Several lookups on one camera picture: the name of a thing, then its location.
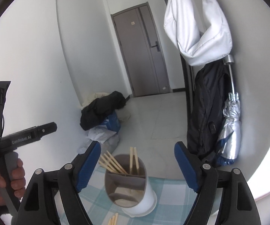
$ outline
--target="door frame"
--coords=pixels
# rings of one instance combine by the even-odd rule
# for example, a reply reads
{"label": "door frame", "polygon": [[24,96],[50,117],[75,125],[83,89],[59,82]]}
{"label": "door frame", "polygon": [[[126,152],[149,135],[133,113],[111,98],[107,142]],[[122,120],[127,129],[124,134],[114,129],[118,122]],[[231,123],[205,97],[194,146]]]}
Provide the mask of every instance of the door frame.
{"label": "door frame", "polygon": [[119,49],[120,49],[122,58],[124,60],[124,66],[125,66],[125,69],[126,69],[126,72],[127,72],[127,75],[128,75],[128,79],[129,79],[129,83],[130,83],[130,86],[131,86],[132,94],[133,94],[133,96],[135,96],[134,88],[133,88],[131,77],[130,77],[130,73],[129,73],[129,69],[128,69],[128,66],[127,66],[127,62],[126,62],[126,58],[125,58],[124,52],[122,50],[122,44],[121,44],[120,39],[119,39],[119,35],[118,35],[117,27],[116,27],[116,24],[115,24],[115,21],[114,21],[114,17],[117,16],[117,15],[119,15],[119,14],[125,13],[127,11],[130,11],[130,10],[133,10],[133,9],[136,9],[136,8],[140,8],[140,7],[143,7],[143,6],[147,6],[148,7],[148,10],[149,10],[150,15],[152,17],[152,22],[153,22],[153,25],[155,27],[157,39],[158,39],[158,42],[159,42],[159,48],[160,48],[161,56],[162,56],[162,59],[163,59],[163,66],[164,66],[164,70],[165,70],[165,77],[166,77],[166,81],[167,81],[167,87],[168,87],[169,91],[172,92],[172,89],[170,87],[170,82],[169,82],[169,79],[168,79],[167,68],[166,68],[165,58],[164,58],[163,49],[162,49],[162,45],[161,45],[161,40],[160,40],[160,37],[159,37],[159,34],[158,34],[158,29],[156,27],[156,23],[155,23],[155,20],[154,20],[154,17],[153,17],[153,14],[152,14],[150,5],[149,5],[148,2],[146,2],[146,3],[142,3],[142,4],[139,4],[139,5],[136,5],[136,6],[133,6],[133,7],[127,8],[127,9],[124,9],[124,10],[119,11],[117,13],[111,14],[112,23],[113,23],[113,26],[114,26],[114,29],[115,29],[116,38],[118,40]]}

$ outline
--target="checkered tablecloth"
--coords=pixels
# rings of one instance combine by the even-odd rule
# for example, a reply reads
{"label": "checkered tablecloth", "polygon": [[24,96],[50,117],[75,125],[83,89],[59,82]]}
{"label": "checkered tablecloth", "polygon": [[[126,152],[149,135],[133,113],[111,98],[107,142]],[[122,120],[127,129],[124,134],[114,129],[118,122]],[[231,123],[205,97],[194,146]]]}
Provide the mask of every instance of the checkered tablecloth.
{"label": "checkered tablecloth", "polygon": [[[104,176],[104,168],[95,169],[87,187],[79,193],[93,225],[107,225],[116,212],[119,214],[117,225],[183,225],[196,198],[185,180],[149,177],[157,195],[157,206],[147,216],[131,218],[108,198]],[[62,225],[69,225],[65,214],[60,221]]]}

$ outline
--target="brown door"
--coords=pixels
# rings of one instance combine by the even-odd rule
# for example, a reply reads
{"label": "brown door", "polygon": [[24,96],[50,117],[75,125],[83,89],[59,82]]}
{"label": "brown door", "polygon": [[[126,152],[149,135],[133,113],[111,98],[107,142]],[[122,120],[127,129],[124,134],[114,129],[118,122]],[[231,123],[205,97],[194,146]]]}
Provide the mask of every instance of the brown door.
{"label": "brown door", "polygon": [[147,5],[113,17],[135,97],[170,92],[160,42]]}

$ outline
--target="baseboard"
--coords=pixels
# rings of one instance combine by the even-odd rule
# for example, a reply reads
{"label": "baseboard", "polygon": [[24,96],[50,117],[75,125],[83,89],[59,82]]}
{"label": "baseboard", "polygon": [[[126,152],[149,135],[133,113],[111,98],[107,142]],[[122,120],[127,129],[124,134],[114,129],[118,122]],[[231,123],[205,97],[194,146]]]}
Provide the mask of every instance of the baseboard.
{"label": "baseboard", "polygon": [[126,98],[126,102],[127,102],[128,100],[130,100],[131,97],[132,97],[132,96],[129,95],[129,96]]}
{"label": "baseboard", "polygon": [[172,89],[172,92],[173,92],[173,93],[176,93],[176,92],[184,92],[184,91],[186,91],[185,88]]}

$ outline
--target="umbrella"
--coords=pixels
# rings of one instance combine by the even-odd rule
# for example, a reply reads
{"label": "umbrella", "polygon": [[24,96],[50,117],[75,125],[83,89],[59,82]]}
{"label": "umbrella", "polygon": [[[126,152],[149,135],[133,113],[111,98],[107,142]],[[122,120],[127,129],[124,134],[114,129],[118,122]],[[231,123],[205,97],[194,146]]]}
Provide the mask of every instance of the umbrella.
{"label": "umbrella", "polygon": [[229,93],[229,98],[226,100],[223,114],[225,120],[222,131],[218,137],[217,150],[217,165],[231,165],[238,157],[241,141],[241,122],[240,118],[240,101],[238,93],[234,89],[233,73],[231,64],[234,63],[232,55],[227,55],[223,58],[224,64],[229,66],[230,78],[232,84],[232,92]]}

